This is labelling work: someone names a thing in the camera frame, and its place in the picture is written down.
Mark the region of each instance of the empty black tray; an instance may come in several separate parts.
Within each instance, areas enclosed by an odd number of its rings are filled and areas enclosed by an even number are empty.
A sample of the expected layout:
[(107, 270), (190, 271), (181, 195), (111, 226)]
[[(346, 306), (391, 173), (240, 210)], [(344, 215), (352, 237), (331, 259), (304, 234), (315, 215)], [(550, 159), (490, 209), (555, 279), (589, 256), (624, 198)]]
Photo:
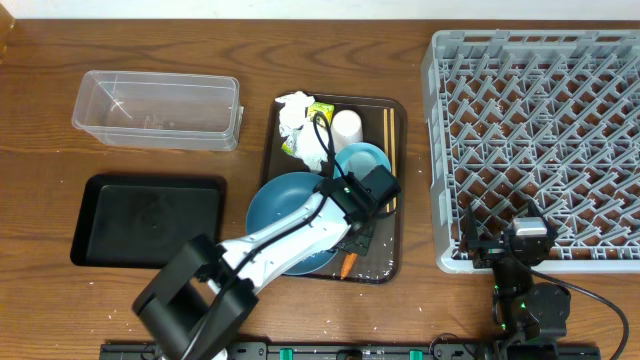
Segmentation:
[(71, 261), (162, 268), (197, 235), (217, 238), (223, 190), (219, 178), (96, 175), (84, 189)]

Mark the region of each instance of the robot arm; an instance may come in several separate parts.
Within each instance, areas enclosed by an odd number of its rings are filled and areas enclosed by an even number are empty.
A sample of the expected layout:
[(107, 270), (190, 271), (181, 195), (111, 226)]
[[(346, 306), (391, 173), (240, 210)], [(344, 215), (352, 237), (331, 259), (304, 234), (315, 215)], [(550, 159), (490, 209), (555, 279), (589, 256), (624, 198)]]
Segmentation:
[[(400, 193), (383, 166), (361, 181), (348, 174), (325, 179), (294, 213), (245, 237), (216, 245), (188, 242), (138, 296), (133, 311), (168, 360), (210, 360), (231, 342), (258, 303), (256, 294), (287, 269), (346, 234), (374, 223)], [(211, 305), (190, 284), (206, 282)]]

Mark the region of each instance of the cable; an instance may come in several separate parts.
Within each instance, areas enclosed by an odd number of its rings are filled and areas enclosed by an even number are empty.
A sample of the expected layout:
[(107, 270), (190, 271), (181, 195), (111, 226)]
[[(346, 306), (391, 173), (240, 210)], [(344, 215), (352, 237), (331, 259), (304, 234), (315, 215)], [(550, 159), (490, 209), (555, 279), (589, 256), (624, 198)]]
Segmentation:
[(618, 345), (618, 348), (616, 349), (616, 352), (613, 353), (613, 355), (611, 356), (611, 360), (615, 360), (617, 358), (620, 357), (620, 355), (622, 355), (622, 352), (624, 351), (624, 347), (627, 345), (627, 340), (629, 340), (629, 321), (627, 320), (627, 317), (624, 315), (624, 313), (622, 312), (622, 310), (620, 310), (619, 307), (617, 307), (614, 303), (612, 303), (611, 301), (603, 298), (602, 296), (593, 293), (589, 290), (583, 289), (579, 286), (573, 285), (571, 283), (568, 283), (566, 281), (562, 281), (560, 279), (556, 279), (552, 276), (543, 274), (541, 272), (535, 271), (532, 268), (526, 266), (525, 264), (522, 263), (522, 261), (520, 261), (520, 259), (518, 259), (515, 254), (513, 253), (513, 251), (511, 251), (511, 243), (509, 243), (509, 247), (508, 247), (508, 251), (509, 251), (509, 255), (513, 258), (513, 260), (515, 261), (516, 265), (518, 265), (519, 268), (521, 268), (522, 270), (530, 273), (531, 275), (537, 276), (541, 279), (547, 280), (549, 282), (552, 282), (556, 285), (560, 285), (560, 286), (564, 286), (566, 288), (569, 288), (573, 291), (577, 291), (583, 295), (586, 295), (592, 299), (598, 300), (599, 302), (607, 305), (608, 307), (610, 307), (613, 311), (616, 312), (616, 314), (618, 314), (618, 316), (620, 317), (620, 320), (622, 320), (622, 339), (620, 340), (620, 344)]
[[(437, 344), (438, 340), (444, 340), (443, 336), (450, 336), (456, 339), (460, 339), (458, 335), (452, 334), (452, 333), (442, 333), (436, 336), (435, 339), (431, 341), (431, 344), (429, 344), (429, 355), (433, 356), (433, 345)], [(471, 356), (472, 358), (475, 358), (475, 353), (467, 347), (467, 344), (460, 344), (460, 345), (464, 347), (464, 351), (466, 351), (467, 354), (469, 354), (469, 356)]]
[[(320, 133), (318, 132), (318, 125), (317, 125), (317, 123), (315, 121), (315, 117), (314, 117), (314, 121), (313, 121), (313, 128), (315, 130), (316, 136), (318, 137), (318, 141), (322, 145), (323, 149), (325, 149), (325, 151), (327, 152), (327, 157), (328, 157), (328, 161), (329, 161), (329, 168), (333, 170), (334, 166), (337, 165), (337, 164), (335, 163), (336, 154), (335, 154), (335, 147), (334, 147), (334, 143), (333, 143), (333, 135), (331, 134), (331, 125), (329, 124), (329, 121), (327, 120), (327, 118), (324, 115), (322, 115), (321, 118), (324, 120), (326, 128), (329, 129), (329, 131), (327, 131), (327, 133), (329, 134), (329, 148), (325, 147), (325, 145), (324, 145), (324, 143), (322, 141), (322, 138), (320, 137)], [(339, 165), (338, 165), (338, 170), (342, 174), (342, 169), (340, 168)], [(260, 244), (255, 249), (251, 250), (242, 259), (242, 261), (240, 261), (238, 266), (236, 266), (236, 268), (233, 270), (233, 272), (231, 273), (231, 276), (227, 280), (227, 283), (222, 287), (220, 292), (218, 292), (218, 295), (216, 295), (216, 297), (223, 296), (231, 288), (231, 286), (235, 283), (235, 279), (237, 279), (238, 274), (240, 274), (240, 271), (242, 271), (242, 269), (251, 260), (253, 260), (256, 257), (256, 255), (258, 255), (262, 250), (264, 250), (267, 247), (273, 245), (278, 240), (280, 240), (280, 239), (282, 239), (282, 238), (284, 238), (286, 236), (289, 236), (290, 234), (292, 234), (292, 233), (302, 229), (303, 227), (309, 225), (318, 216), (318, 214), (320, 214), (320, 211), (322, 211), (322, 208), (326, 204), (328, 198), (329, 198), (329, 195), (324, 195), (322, 197), (322, 200), (320, 200), (320, 205), (318, 205), (318, 208), (309, 217), (307, 217), (305, 220), (300, 222), (298, 225), (296, 225), (296, 226), (294, 226), (294, 227), (292, 227), (292, 228), (290, 228), (290, 229), (288, 229), (288, 230), (286, 230), (284, 232), (281, 232), (280, 234), (274, 236), (273, 238), (271, 238), (271, 239), (265, 241), (264, 243)], [(189, 356), (189, 354), (191, 353), (191, 350), (193, 349), (193, 346), (198, 341), (198, 338), (200, 337), (200, 334), (202, 333), (202, 329), (204, 328), (204, 324), (207, 323), (210, 320), (209, 316), (213, 316), (213, 315), (211, 315), (211, 312), (207, 312), (207, 314), (205, 315), (205, 319), (200, 321), (200, 325), (198, 326), (198, 330), (196, 331), (195, 335), (193, 336), (193, 338), (189, 342), (189, 346), (187, 346), (187, 349), (182, 354), (182, 358), (181, 358), (182, 360), (185, 360)]]

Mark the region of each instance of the clear plastic container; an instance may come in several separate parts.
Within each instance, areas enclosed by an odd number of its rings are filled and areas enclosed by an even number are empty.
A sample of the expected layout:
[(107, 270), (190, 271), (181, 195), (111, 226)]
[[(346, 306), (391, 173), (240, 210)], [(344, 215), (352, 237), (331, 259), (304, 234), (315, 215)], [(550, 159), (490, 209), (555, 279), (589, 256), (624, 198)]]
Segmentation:
[(89, 71), (73, 126), (106, 145), (233, 150), (242, 107), (232, 77)]

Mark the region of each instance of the white wall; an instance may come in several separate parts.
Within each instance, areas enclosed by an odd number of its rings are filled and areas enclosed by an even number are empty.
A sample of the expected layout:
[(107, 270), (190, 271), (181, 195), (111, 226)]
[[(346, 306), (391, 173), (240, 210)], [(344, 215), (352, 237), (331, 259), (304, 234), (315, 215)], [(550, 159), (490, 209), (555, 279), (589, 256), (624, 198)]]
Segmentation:
[(25, 18), (640, 20), (640, 0), (0, 0)]

